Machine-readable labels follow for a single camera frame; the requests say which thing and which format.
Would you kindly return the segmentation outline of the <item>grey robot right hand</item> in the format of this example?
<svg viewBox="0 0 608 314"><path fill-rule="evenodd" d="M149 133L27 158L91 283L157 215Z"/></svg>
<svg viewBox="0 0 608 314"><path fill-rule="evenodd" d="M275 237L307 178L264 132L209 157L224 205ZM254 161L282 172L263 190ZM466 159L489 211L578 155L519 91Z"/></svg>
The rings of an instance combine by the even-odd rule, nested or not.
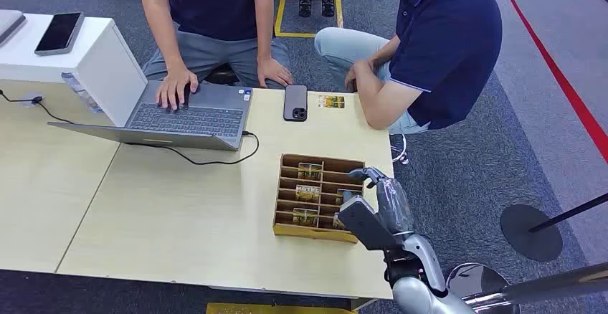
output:
<svg viewBox="0 0 608 314"><path fill-rule="evenodd" d="M388 177L375 167L355 168L348 173L348 176L359 181L370 180L367 188L376 189L378 202L376 215L389 232L392 234L414 232L407 195L396 179Z"/></svg>

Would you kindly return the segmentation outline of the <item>person's right hand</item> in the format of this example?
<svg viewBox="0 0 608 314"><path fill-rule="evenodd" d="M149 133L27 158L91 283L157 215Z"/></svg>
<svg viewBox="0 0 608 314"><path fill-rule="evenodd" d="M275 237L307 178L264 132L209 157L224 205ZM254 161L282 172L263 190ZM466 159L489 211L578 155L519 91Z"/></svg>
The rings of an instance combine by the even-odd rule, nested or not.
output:
<svg viewBox="0 0 608 314"><path fill-rule="evenodd" d="M198 77L185 66L169 67L167 76L156 91L156 104L175 111L186 103L185 91L196 92Z"/></svg>

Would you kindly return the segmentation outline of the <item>person's left hand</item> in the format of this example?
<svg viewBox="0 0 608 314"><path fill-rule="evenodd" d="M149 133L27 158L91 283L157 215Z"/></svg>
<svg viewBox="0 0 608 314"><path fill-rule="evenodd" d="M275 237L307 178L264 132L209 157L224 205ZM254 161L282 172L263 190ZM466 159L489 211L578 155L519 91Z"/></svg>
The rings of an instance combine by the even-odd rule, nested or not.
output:
<svg viewBox="0 0 608 314"><path fill-rule="evenodd" d="M268 88L266 80L272 80L282 87L293 84L291 72L271 57L257 59L257 76L260 87Z"/></svg>
<svg viewBox="0 0 608 314"><path fill-rule="evenodd" d="M378 78L375 75L375 62L373 59L357 60L346 73L345 88L351 92L365 92L373 90Z"/></svg>

